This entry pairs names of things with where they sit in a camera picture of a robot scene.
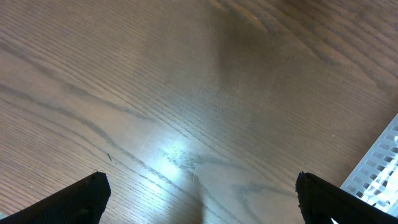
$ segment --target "wooden surface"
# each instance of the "wooden surface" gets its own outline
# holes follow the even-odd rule
[[[340,186],[398,112],[397,9],[0,1],[0,211],[96,169],[102,223],[303,223],[297,174]]]

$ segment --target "white basket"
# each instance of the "white basket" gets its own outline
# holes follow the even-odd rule
[[[398,217],[398,115],[344,181],[341,189]]]

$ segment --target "black object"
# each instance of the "black object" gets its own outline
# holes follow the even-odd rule
[[[306,224],[395,224],[398,219],[357,199],[321,178],[301,172],[296,181]]]
[[[95,172],[0,220],[0,224],[97,224],[111,196],[106,174]]]

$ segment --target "brown wooden tabletop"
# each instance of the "brown wooden tabletop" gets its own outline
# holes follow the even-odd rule
[[[105,172],[102,223],[303,223],[398,112],[398,3],[0,1],[0,212]]]

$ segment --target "perforated basket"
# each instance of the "perforated basket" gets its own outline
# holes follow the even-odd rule
[[[341,189],[398,217],[398,115],[344,181]]]

